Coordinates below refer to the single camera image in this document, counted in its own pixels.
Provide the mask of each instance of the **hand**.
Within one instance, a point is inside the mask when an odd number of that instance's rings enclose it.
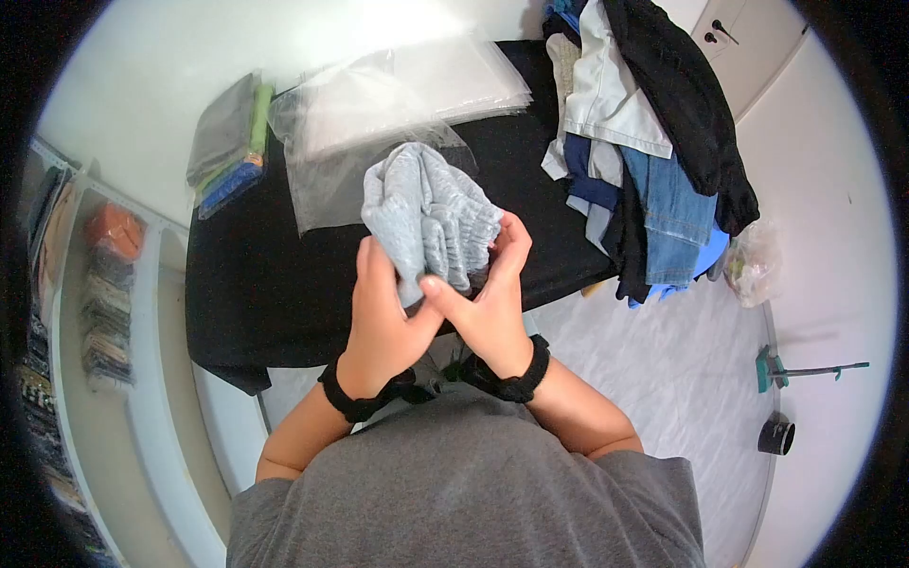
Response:
[[[495,259],[483,291],[471,302],[441,278],[420,281],[427,303],[445,316],[473,352],[501,379],[522,376],[534,345],[521,318],[521,270],[532,241],[524,224],[504,212],[502,231],[490,246]]]
[[[356,254],[354,320],[338,359],[338,384],[352,399],[374,398],[388,381],[426,353],[444,320],[429,303],[407,318],[395,286],[395,267],[375,237]]]

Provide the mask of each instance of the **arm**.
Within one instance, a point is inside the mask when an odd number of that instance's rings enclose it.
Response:
[[[533,356],[521,319],[520,281],[531,244],[521,220],[505,212],[491,246],[497,257],[489,279],[472,302],[434,276],[420,282],[428,301],[500,378],[522,376]],[[554,357],[527,408],[569,452],[595,459],[615,450],[643,451],[628,417]]]
[[[366,237],[356,256],[354,320],[337,378],[350,398],[373,398],[392,377],[416,363],[443,317],[429,304],[407,318],[398,300],[395,268],[382,246]],[[350,434],[353,424],[325,398],[318,383],[265,441],[255,481],[294,480],[316,455]]]

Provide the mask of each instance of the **black table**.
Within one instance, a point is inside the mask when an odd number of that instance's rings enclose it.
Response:
[[[454,129],[474,153],[475,181],[493,203],[521,217],[534,239],[521,275],[529,310],[615,271],[584,238],[585,219],[564,204],[564,180],[552,181],[540,167],[558,120],[544,42],[499,46],[534,102],[525,114]],[[284,148],[269,135],[264,180],[208,220],[194,213],[186,260],[190,356],[248,394],[270,386],[266,367],[317,366],[344,350],[356,250],[369,234],[358,224],[299,236]]]

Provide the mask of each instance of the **gray sweater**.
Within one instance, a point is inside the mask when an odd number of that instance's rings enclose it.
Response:
[[[518,404],[444,394],[234,499],[227,566],[704,566],[691,464],[568,453]]]

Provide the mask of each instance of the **doorknob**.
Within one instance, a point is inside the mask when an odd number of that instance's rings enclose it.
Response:
[[[719,21],[719,20],[714,20],[714,22],[713,22],[713,24],[711,25],[711,27],[712,27],[714,30],[716,30],[717,32],[722,32],[722,33],[726,34],[726,37],[728,37],[729,39],[733,40],[733,42],[734,42],[736,45],[739,45],[738,40],[736,40],[734,37],[732,37],[731,35],[729,35],[729,32],[727,32],[727,31],[725,30],[725,28],[723,28],[723,22],[721,22],[721,21]]]

